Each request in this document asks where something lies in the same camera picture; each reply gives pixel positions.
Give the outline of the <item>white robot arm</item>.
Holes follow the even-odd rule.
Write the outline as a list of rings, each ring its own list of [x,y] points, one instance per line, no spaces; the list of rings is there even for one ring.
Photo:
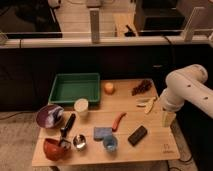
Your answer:
[[[208,79],[207,70],[193,64],[170,72],[166,78],[166,88],[159,101],[163,108],[162,126],[169,127],[186,101],[198,107],[213,119],[213,90],[204,85]]]

